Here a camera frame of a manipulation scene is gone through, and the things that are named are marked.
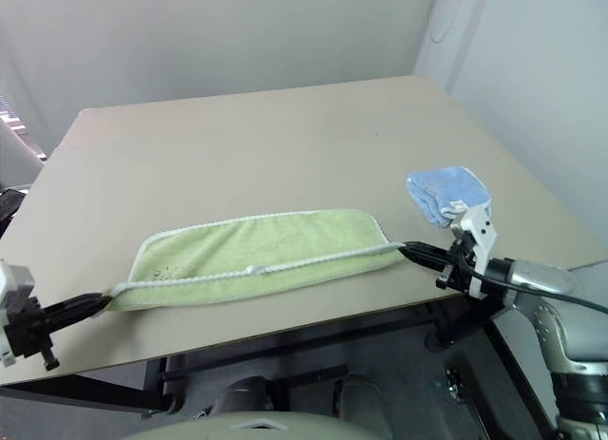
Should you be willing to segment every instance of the green towel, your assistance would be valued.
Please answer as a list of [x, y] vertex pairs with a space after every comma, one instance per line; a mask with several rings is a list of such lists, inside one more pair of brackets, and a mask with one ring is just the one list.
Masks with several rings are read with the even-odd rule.
[[360, 210], [262, 215], [147, 239], [109, 310], [213, 304], [279, 293], [403, 259]]

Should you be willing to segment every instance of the black cable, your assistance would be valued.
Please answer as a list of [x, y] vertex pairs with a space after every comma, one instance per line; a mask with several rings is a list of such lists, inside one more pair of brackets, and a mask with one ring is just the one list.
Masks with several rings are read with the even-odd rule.
[[587, 309], [595, 310], [597, 312], [601, 312], [605, 315], [608, 315], [608, 307], [604, 307], [603, 305], [596, 304], [595, 302], [591, 302], [589, 300], [581, 299], [580, 297], [574, 297], [569, 295], [561, 295], [559, 293], [550, 293], [546, 291], [534, 290], [532, 288], [527, 288], [525, 286], [514, 285], [512, 283], [508, 283], [506, 281], [495, 280], [490, 277], [486, 277], [478, 272], [475, 272], [472, 269], [468, 262], [466, 261], [465, 255], [463, 252], [458, 253], [458, 260], [460, 262], [461, 269], [465, 269], [470, 276], [475, 277], [476, 279], [483, 281], [485, 283], [491, 283], [507, 290], [519, 291], [520, 293], [526, 293], [532, 296], [540, 296], [540, 297], [550, 297], [552, 299], [561, 300], [563, 302], [570, 302], [571, 304], [577, 304], [581, 307], [586, 307]]

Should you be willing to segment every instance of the blue cloth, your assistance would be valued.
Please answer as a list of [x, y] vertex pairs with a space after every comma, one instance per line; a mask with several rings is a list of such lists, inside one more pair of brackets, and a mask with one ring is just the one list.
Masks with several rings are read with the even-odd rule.
[[408, 176], [409, 195], [430, 224], [447, 227], [469, 207], [482, 205], [491, 217], [491, 202], [485, 185], [462, 166], [412, 172]]

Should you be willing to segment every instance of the beige table top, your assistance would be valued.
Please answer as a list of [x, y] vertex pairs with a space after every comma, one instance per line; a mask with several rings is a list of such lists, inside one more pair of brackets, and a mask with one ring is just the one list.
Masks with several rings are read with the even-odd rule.
[[[486, 129], [439, 88], [397, 77], [83, 111], [7, 234], [43, 305], [126, 280], [162, 230], [324, 208], [371, 212], [390, 239], [447, 246], [408, 196], [413, 170], [465, 165], [494, 198], [496, 256], [572, 267], [608, 252]], [[436, 274], [389, 269], [213, 306], [107, 313], [0, 369], [6, 384], [195, 350], [445, 296]]]

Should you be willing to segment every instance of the towel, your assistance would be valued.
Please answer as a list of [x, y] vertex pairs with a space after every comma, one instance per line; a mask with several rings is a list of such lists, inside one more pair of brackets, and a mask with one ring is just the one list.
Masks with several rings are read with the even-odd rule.
[[491, 217], [491, 203], [485, 185], [462, 166], [412, 172], [408, 176], [409, 195], [435, 226], [447, 227], [469, 207], [482, 205]]
[[108, 310], [213, 304], [280, 293], [403, 260], [360, 210], [262, 215], [147, 239]]

